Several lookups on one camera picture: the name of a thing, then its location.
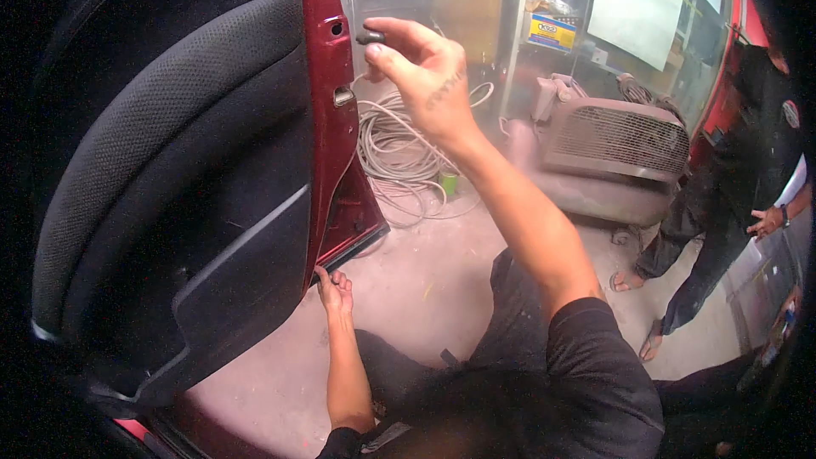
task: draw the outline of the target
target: hand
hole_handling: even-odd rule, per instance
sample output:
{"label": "hand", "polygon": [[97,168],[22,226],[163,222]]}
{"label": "hand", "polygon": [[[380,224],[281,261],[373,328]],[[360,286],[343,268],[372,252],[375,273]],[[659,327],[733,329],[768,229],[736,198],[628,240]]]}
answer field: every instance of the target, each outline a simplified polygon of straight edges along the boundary
{"label": "hand", "polygon": [[772,206],[766,211],[751,211],[751,216],[759,218],[760,221],[745,229],[749,234],[756,233],[756,240],[759,241],[769,234],[772,234],[776,229],[782,225],[782,209]]}
{"label": "hand", "polygon": [[314,272],[320,277],[317,291],[320,292],[320,301],[326,309],[326,313],[341,312],[343,314],[352,313],[352,281],[346,278],[346,274],[335,271],[329,276],[323,266],[315,266]]}
{"label": "hand", "polygon": [[365,49],[373,82],[388,77],[397,86],[414,124],[444,148],[478,132],[470,112],[464,48],[416,22],[369,18],[365,28],[385,34],[388,46]]}

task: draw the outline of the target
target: wristwatch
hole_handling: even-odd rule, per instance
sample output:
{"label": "wristwatch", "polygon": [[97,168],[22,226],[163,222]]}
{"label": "wristwatch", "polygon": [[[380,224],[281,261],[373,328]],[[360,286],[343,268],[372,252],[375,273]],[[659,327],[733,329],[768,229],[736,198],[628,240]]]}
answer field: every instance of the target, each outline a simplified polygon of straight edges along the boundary
{"label": "wristwatch", "polygon": [[782,204],[780,209],[782,209],[782,229],[787,229],[791,224],[791,220],[788,218],[788,205]]}

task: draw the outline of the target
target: red car door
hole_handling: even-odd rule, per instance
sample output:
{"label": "red car door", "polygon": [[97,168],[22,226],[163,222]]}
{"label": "red car door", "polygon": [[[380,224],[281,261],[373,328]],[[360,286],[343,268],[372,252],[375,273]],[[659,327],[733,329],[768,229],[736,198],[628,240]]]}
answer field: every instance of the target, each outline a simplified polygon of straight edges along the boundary
{"label": "red car door", "polygon": [[388,232],[340,0],[70,0],[32,84],[32,328],[115,417],[170,403]]}

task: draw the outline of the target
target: tattoo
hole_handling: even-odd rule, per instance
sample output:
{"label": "tattoo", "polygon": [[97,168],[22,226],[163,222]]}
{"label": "tattoo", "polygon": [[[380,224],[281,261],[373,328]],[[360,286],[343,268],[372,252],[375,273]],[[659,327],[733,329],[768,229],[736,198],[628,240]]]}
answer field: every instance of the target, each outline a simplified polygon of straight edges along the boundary
{"label": "tattoo", "polygon": [[464,77],[464,73],[462,70],[456,71],[452,77],[445,80],[441,87],[431,93],[431,96],[428,97],[428,102],[425,103],[425,108],[429,111],[433,110],[437,103],[442,101],[446,94],[451,91],[451,88],[456,85],[457,82],[462,80]]}

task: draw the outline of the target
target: cable coil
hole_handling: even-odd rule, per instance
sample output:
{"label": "cable coil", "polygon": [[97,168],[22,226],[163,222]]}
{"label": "cable coil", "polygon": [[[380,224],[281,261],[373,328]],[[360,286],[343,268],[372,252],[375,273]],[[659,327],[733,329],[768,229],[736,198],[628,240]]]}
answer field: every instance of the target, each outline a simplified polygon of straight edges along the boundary
{"label": "cable coil", "polygon": [[[471,108],[482,105],[493,94],[493,84],[485,82],[476,86],[470,96],[473,97],[484,87],[488,88],[486,94],[473,103]],[[365,106],[359,112],[360,137],[357,153],[371,181],[374,194],[399,211],[416,218],[409,223],[389,219],[394,227],[413,227],[423,219],[457,218],[475,209],[481,201],[478,198],[465,211],[440,216],[448,204],[448,198],[445,189],[436,179],[443,172],[460,172],[453,162],[412,126],[411,116],[399,91],[394,90],[377,102],[359,100],[357,105]],[[439,190],[442,195],[442,203],[436,209],[428,209],[420,192],[434,189]],[[419,212],[407,209],[395,201],[404,196],[417,199]]]}

